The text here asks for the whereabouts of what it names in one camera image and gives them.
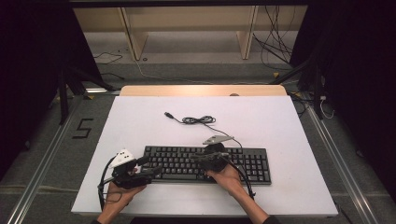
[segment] spacebar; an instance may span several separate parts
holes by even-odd
[[[163,179],[196,179],[197,175],[169,175],[163,174]]]

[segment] black sleeve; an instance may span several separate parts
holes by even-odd
[[[268,217],[262,224],[280,224],[276,217]]]

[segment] black keyboard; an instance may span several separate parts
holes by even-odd
[[[245,171],[240,170],[245,173],[251,185],[271,184],[265,148],[226,147],[225,149],[232,155],[230,160],[233,164],[245,167]],[[205,175],[205,170],[198,163],[190,159],[190,154],[203,151],[203,147],[147,146],[144,155],[149,156],[149,162],[142,165],[141,172],[144,173],[161,165],[161,173],[155,175],[152,182],[215,183],[211,177]]]

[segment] hand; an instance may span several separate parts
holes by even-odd
[[[227,164],[225,168],[218,173],[208,170],[206,171],[206,174],[208,176],[212,176],[216,182],[226,189],[233,197],[236,197],[241,193],[246,194],[245,190],[242,188],[239,173],[230,164]]]
[[[97,221],[102,224],[111,223],[111,221],[126,205],[128,205],[134,196],[145,188],[146,185],[133,189],[123,189],[117,187],[113,182],[110,182],[108,185],[105,206],[101,215],[97,218]]]

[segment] white tabletop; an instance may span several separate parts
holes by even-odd
[[[143,156],[145,146],[202,147],[219,134],[204,125],[167,118],[216,118],[213,128],[243,147],[267,149],[272,185],[255,187],[255,201],[270,215],[333,217],[337,210],[289,96],[119,96],[82,182],[72,212],[100,213],[97,185],[106,163],[121,149]],[[223,143],[238,147],[234,141]],[[243,217],[238,203],[216,184],[153,183],[122,213],[145,217]]]

